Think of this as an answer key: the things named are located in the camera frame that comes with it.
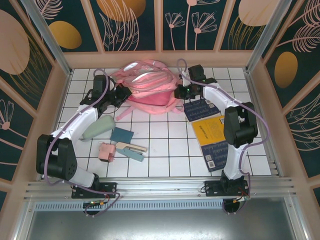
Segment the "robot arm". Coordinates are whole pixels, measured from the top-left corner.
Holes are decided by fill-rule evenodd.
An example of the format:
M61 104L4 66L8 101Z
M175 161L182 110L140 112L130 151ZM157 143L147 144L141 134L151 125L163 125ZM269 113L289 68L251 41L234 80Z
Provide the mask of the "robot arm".
M107 80L104 75L97 75L94 77L93 89L91 89L80 102L80 106L70 119L73 119L75 115L79 114L91 104L94 104L100 98L105 91L106 82ZM113 105L119 107L130 95L131 91L121 84L114 87L112 90L107 89L107 92L101 101L80 113L80 116L73 122L66 122L62 127L50 135L41 135L37 141L36 171L39 174L44 174L45 159L49 145L68 125L66 130L59 136L50 152L47 175L67 180L75 185L92 188L96 191L99 190L100 181L98 175L88 172L78 166L74 146L84 131L94 123L105 110L107 110L108 106Z
M188 73L183 72L185 76L195 82L214 85L220 88L218 82L213 78L206 78L204 70L201 65L196 65L188 68ZM240 155L244 148L253 142L253 139L258 135L258 128L256 117L248 110L242 108L230 97L227 97L217 88L209 86L201 86L195 83L190 84L188 79L181 76L183 79L183 86L179 85L175 91L175 97L179 99L194 99L196 95L200 95L205 99L211 101L224 115L223 133L228 145L228 155L226 165L223 169L222 178L227 182L239 180L243 178L240 169L245 163L246 152ZM254 110L251 102L242 103Z

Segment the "book cover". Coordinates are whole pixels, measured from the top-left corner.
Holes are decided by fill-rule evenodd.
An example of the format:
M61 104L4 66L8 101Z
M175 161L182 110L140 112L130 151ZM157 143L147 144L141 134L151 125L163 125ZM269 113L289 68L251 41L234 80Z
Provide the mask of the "book cover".
M226 166L228 147L229 145L226 141L211 143L201 147L209 172L223 169Z
M225 116L212 117L192 123L192 127L200 146L222 142Z
M204 98L185 103L183 106L185 116L190 123L220 113L219 109L212 102Z

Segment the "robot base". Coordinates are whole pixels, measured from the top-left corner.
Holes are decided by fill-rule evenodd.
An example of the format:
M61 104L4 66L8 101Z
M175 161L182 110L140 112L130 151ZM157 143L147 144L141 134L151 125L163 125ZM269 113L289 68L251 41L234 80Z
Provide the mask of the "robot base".
M114 193L117 191L117 183L116 182L100 182L97 191ZM108 194L109 198L116 198L115 194ZM97 194L90 191L86 191L82 188L73 186L72 188L72 199L104 199L105 195Z

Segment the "dark blue book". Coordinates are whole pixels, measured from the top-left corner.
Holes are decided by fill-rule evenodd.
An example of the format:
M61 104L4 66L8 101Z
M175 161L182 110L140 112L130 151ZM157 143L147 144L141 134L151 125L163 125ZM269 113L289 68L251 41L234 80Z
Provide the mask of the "dark blue book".
M209 172L223 169L227 163L228 143L220 141L201 147L206 167Z
M219 114L219 109L204 98L183 104L184 113L189 122Z

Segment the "metal base plate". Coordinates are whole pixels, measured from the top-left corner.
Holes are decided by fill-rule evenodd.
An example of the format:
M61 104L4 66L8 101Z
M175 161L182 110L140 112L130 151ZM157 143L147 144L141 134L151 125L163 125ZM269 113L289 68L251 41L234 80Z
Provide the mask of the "metal base plate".
M117 183L116 182L100 182L100 191L102 192L116 192ZM115 194L108 194L111 199L116 197ZM73 186L72 195L73 199L104 199L105 195L97 194L90 191L85 191L82 188Z
M241 196L241 190L238 188L231 189L225 192L222 188L221 182L218 181L205 181L205 195L207 197L224 197L224 196ZM242 185L239 186L245 193L249 193L248 182L246 180L242 181Z

